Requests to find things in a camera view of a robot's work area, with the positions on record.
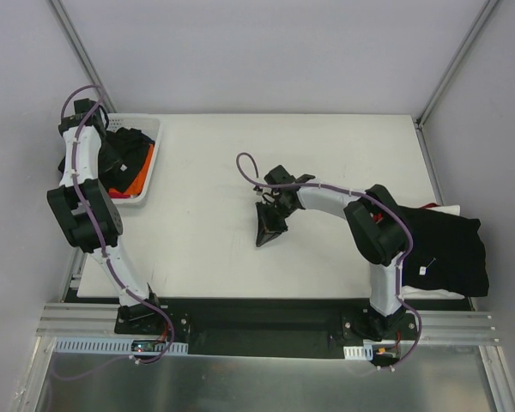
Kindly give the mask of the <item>white plastic laundry basket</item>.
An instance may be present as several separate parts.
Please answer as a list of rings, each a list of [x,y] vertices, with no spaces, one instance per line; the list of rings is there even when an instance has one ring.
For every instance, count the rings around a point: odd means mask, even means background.
[[[154,153],[144,189],[139,197],[112,199],[118,206],[137,206],[144,202],[159,154],[164,127],[159,118],[149,114],[114,113],[108,118],[104,148],[100,153],[100,182],[110,189],[125,191],[141,170],[148,148]]]

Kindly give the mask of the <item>black t shirt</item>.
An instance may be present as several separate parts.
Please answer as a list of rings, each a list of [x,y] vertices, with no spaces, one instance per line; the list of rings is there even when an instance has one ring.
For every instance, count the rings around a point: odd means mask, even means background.
[[[72,195],[113,191],[119,197],[142,192],[155,142],[137,129],[120,128],[100,134],[94,126],[71,127],[60,132],[65,143],[63,173],[55,192]]]
[[[432,209],[403,207],[414,241],[403,261],[403,285],[465,297],[486,297],[489,279],[481,221]]]

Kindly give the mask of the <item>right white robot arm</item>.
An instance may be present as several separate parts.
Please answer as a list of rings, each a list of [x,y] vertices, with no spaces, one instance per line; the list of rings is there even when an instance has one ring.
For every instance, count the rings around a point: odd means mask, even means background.
[[[374,185],[362,194],[321,185],[310,174],[296,178],[282,165],[265,176],[256,203],[256,246],[287,232],[287,218],[297,210],[315,210],[348,223],[357,250],[370,263],[371,295],[368,308],[351,320],[350,328],[362,338],[379,342],[399,329],[406,313],[401,295],[404,253],[412,247],[406,218],[390,192]]]

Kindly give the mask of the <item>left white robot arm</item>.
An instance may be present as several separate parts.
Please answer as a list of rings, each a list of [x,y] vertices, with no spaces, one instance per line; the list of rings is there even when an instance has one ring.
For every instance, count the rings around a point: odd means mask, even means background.
[[[74,102],[74,113],[58,126],[65,143],[62,178],[46,193],[68,243],[87,253],[118,295],[117,334],[154,334],[165,314],[149,284],[137,274],[122,243],[123,222],[101,174],[117,174],[124,162],[107,138],[108,115],[89,98]]]

